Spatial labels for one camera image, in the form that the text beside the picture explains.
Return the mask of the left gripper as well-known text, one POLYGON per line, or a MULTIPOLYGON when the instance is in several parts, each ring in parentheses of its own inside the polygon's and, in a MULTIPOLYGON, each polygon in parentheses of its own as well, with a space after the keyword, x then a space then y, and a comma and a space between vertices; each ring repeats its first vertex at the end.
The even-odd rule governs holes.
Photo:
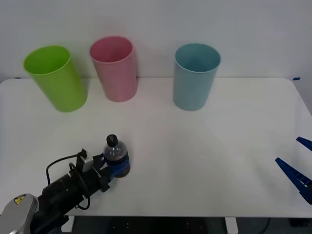
POLYGON ((93 169, 82 173, 82 178, 88 188, 88 194, 93 195, 97 191, 106 192, 109 183, 115 177, 125 177, 130 171, 130 161, 126 159, 122 163, 111 164, 105 160, 104 155, 93 156, 93 169))

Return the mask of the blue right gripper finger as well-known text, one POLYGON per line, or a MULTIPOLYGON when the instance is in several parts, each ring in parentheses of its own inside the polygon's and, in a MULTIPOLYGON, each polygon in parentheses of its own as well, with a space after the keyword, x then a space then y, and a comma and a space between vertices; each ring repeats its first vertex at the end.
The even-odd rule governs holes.
POLYGON ((298 137, 296 141, 298 141, 300 144, 302 144, 303 146, 308 148, 310 151, 312 151, 312 141, 302 138, 302 137, 298 137))
POLYGON ((287 164, 279 157, 275 159, 280 169, 284 172, 287 178, 297 188, 301 196, 309 203, 312 203, 312 180, 297 171, 295 168, 287 164))

